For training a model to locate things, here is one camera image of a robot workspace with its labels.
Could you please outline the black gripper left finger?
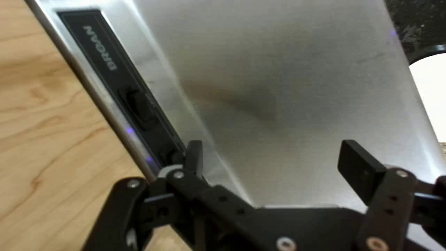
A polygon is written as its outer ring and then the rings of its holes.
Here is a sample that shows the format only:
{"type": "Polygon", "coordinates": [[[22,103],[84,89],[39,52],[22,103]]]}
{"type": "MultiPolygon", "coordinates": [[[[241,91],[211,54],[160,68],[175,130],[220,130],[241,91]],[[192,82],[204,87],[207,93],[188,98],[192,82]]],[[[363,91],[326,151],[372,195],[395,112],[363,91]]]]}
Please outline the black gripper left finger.
{"type": "Polygon", "coordinates": [[[203,144],[190,141],[183,162],[156,181],[115,183],[82,251],[142,251],[153,232],[170,226],[192,251],[255,251],[257,240],[241,218],[250,206],[203,179],[203,144]]]}

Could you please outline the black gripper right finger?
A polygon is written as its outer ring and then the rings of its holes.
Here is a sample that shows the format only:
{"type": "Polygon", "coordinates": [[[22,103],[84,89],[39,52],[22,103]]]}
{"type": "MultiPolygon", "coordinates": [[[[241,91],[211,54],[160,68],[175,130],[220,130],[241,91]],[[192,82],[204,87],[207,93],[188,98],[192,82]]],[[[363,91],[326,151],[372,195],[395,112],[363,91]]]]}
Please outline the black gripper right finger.
{"type": "Polygon", "coordinates": [[[337,170],[366,205],[356,251],[426,251],[406,238],[411,223],[446,245],[446,176],[426,183],[405,169],[386,167],[353,139],[341,142],[337,170]]]}

